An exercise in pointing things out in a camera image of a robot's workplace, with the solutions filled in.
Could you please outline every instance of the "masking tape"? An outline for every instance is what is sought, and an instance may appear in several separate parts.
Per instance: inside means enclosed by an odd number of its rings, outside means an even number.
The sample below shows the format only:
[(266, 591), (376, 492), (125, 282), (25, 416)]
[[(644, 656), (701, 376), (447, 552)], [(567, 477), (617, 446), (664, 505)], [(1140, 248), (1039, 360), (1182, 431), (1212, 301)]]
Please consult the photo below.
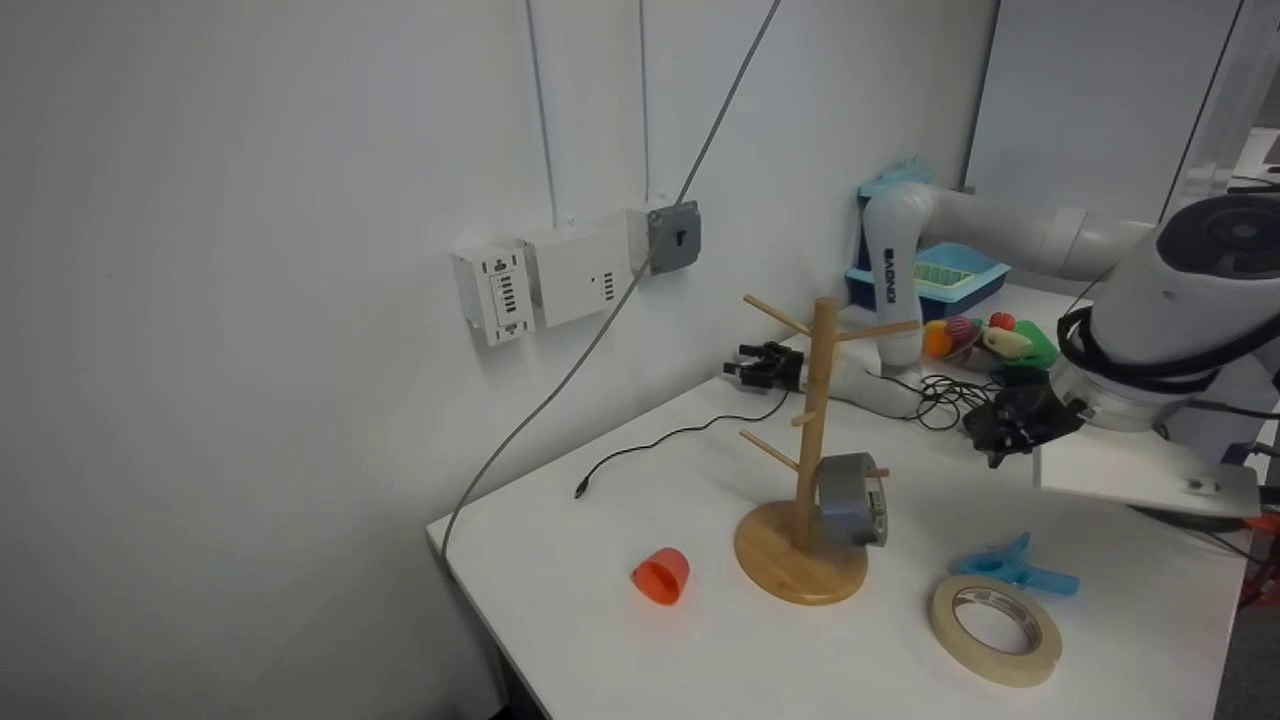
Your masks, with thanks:
[[(958, 615), (959, 605), (987, 605), (1017, 622), (1030, 638), (1030, 651), (1001, 651), (976, 639)], [(1044, 686), (1064, 656), (1051, 615), (1034, 597), (984, 577), (940, 582), (929, 597), (929, 628), (965, 669), (1012, 689)]]

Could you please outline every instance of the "black cable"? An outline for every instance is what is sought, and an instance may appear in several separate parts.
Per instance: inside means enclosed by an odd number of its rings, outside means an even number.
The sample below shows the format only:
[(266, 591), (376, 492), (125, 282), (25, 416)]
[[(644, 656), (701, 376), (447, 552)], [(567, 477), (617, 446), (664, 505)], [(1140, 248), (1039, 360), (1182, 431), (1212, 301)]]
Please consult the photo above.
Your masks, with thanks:
[(1260, 413), (1260, 409), (1241, 409), (1241, 405), (1219, 405), (1219, 401), (1186, 401), (1176, 409), (1252, 416), (1252, 419), (1280, 419), (1280, 413)]
[(987, 405), (997, 396), (997, 385), (968, 385), (958, 376), (929, 376), (915, 388), (896, 376), (890, 376), (890, 379), (919, 401), (912, 419), (929, 431), (959, 427), (965, 413), (971, 413), (976, 405)]
[(1237, 190), (1228, 190), (1228, 197), (1268, 197), (1268, 193), (1280, 193), (1280, 183), (1237, 183)]
[(711, 134), (705, 135), (705, 147), (695, 154), (695, 160), (692, 160), (692, 168), (690, 168), (690, 175), (686, 175), (686, 183), (681, 183), (675, 203), (686, 203), (695, 171), (705, 168), (708, 147), (716, 143), (716, 134), (719, 134), (723, 116), (730, 116), (730, 104), (731, 104), (738, 89), (744, 83), (753, 62), (756, 62), (756, 49), (759, 49), (759, 39), (764, 39), (764, 33), (769, 33), (769, 23), (771, 23), (771, 15), (777, 15), (780, 5), (784, 5), (784, 0), (771, 0), (771, 5), (769, 5), (769, 15), (764, 15), (764, 23), (756, 29), (756, 39), (753, 39), (750, 55), (738, 64), (738, 76), (731, 76), (731, 83), (730, 83), (730, 94), (723, 94), (723, 104), (719, 104), (719, 112), (716, 112), (716, 120), (711, 120)]
[(1071, 298), (1071, 309), (1082, 309), (1082, 301), (1084, 301), (1104, 275), (1087, 282), (1087, 286)]
[(1233, 540), (1223, 536), (1212, 536), (1212, 532), (1193, 532), (1193, 536), (1204, 536), (1212, 540), (1218, 547), (1233, 552), (1233, 555), (1243, 555), (1250, 563), (1264, 567), (1268, 560), (1264, 555), (1252, 555), (1250, 547), (1237, 547)]
[(461, 501), (447, 514), (446, 524), (446, 540), (442, 540), (442, 555), (447, 560), (447, 540), (451, 540), (451, 524), (455, 516), (469, 509), (472, 492), (482, 488), (482, 481), (488, 477), (488, 468), (509, 454), (509, 446), (544, 413), (554, 409), (554, 401), (567, 388), (567, 379), (590, 363), (590, 355), (600, 347), (600, 340), (608, 337), (614, 322), (629, 309), (631, 293), (641, 289), (650, 266), (635, 269), (629, 293), (617, 301), (617, 309), (604, 315), (604, 323), (597, 328), (594, 346), (567, 363), (567, 373), (559, 376), (559, 385), (488, 454), (488, 462), (482, 463), (482, 472), (472, 477), (472, 484), (461, 492)]
[[(705, 147), (695, 154), (695, 160), (692, 160), (692, 168), (690, 168), (690, 175), (686, 175), (686, 190), (681, 190), (675, 203), (686, 203), (686, 197), (690, 197), (690, 190), (692, 190), (692, 179), (695, 179), (708, 147), (716, 143), (716, 134), (719, 134), (723, 116), (730, 116), (730, 104), (731, 104), (738, 89), (744, 83), (744, 76), (750, 76), (753, 62), (756, 62), (756, 49), (759, 49), (759, 39), (764, 39), (777, 10), (780, 10), (780, 0), (771, 0), (771, 10), (769, 10), (769, 15), (764, 15), (764, 23), (759, 23), (759, 33), (756, 33), (756, 39), (753, 39), (753, 49), (750, 49), (750, 55), (744, 55), (744, 64), (738, 69), (731, 89), (730, 89), (730, 95), (723, 95), (723, 104), (719, 104), (719, 112), (716, 112), (711, 134), (705, 135)], [(590, 355), (594, 355), (594, 353), (600, 347), (600, 340), (608, 337), (614, 322), (629, 309), (629, 301), (631, 301), (631, 293), (641, 289), (644, 274), (650, 274), (650, 260), (635, 269), (629, 293), (623, 293), (622, 305), (604, 315), (604, 323), (597, 328), (597, 337), (590, 340), (590, 347), (573, 360), (573, 368), (559, 376), (559, 385), (488, 454), (488, 462), (482, 463), (482, 472), (469, 481), (469, 488), (465, 488), (461, 501), (451, 505), (447, 524), (446, 524), (446, 536), (442, 536), (442, 555), (446, 555), (446, 560), (447, 560), (447, 545), (451, 545), (455, 516), (469, 509), (469, 501), (472, 501), (472, 492), (482, 488), (482, 481), (488, 477), (488, 468), (493, 468), (493, 463), (509, 454), (509, 446), (567, 388), (567, 379), (590, 363)]]
[(1166, 514), (1166, 509), (1140, 509), (1140, 505), (1128, 505), (1128, 509), (1193, 536), (1197, 532), (1219, 536), (1219, 532), (1250, 527), (1243, 522), (1233, 522), (1233, 516), (1187, 516), (1187, 514)]
[(1252, 457), (1273, 457), (1273, 462), (1280, 457), (1280, 449), (1273, 449), (1273, 446), (1250, 446), (1250, 454)]
[(723, 416), (711, 416), (711, 419), (705, 419), (705, 425), (674, 427), (674, 431), (664, 431), (664, 436), (654, 439), (654, 446), (617, 449), (617, 454), (600, 457), (600, 462), (590, 468), (590, 477), (573, 488), (573, 501), (585, 501), (590, 488), (594, 488), (594, 477), (597, 477), (604, 463), (622, 462), (622, 457), (654, 454), (654, 449), (662, 449), (662, 446), (674, 439), (674, 436), (708, 431), (711, 425), (764, 425), (764, 419), (771, 419), (771, 416), (790, 405), (790, 396), (794, 396), (794, 391), (784, 391), (764, 416), (731, 416), (731, 413), (723, 413)]

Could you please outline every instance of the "electrical box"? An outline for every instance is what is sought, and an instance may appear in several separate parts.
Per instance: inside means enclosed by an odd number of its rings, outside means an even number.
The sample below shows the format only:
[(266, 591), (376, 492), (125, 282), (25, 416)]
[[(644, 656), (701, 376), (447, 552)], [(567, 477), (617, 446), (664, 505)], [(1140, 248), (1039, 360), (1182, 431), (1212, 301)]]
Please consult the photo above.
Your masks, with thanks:
[(515, 240), (451, 252), (451, 269), (484, 347), (533, 337), (533, 275)]
[(631, 220), (526, 240), (544, 328), (608, 314), (631, 286)]

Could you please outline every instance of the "orange object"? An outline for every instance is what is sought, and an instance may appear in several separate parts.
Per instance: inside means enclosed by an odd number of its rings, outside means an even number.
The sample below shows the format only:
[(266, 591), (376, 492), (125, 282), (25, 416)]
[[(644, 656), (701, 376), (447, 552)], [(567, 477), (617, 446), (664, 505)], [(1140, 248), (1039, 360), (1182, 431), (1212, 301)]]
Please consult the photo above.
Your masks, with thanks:
[(1008, 334), (1017, 334), (1017, 315), (1012, 315), (1012, 314), (993, 314), (987, 328), (1008, 328)]
[(655, 605), (675, 605), (690, 586), (690, 560), (675, 547), (654, 552), (644, 563), (631, 567), (631, 586), (641, 597)]
[(1250, 516), (1252, 536), (1280, 536), (1280, 516)]
[(948, 322), (923, 323), (923, 355), (943, 360), (943, 355), (953, 355), (953, 347), (958, 347), (958, 340), (953, 340)]

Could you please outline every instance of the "power outlet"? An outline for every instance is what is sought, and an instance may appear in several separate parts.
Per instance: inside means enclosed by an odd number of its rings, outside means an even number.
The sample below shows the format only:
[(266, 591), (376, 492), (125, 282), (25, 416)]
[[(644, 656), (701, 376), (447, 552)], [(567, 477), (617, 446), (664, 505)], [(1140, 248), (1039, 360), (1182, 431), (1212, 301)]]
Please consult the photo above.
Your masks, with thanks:
[(451, 252), (451, 269), (482, 346), (533, 337), (533, 282), (515, 240)]
[(650, 269), (675, 274), (705, 252), (705, 218), (695, 202), (650, 212)]
[(544, 328), (608, 314), (631, 286), (629, 220), (600, 220), (526, 240)]

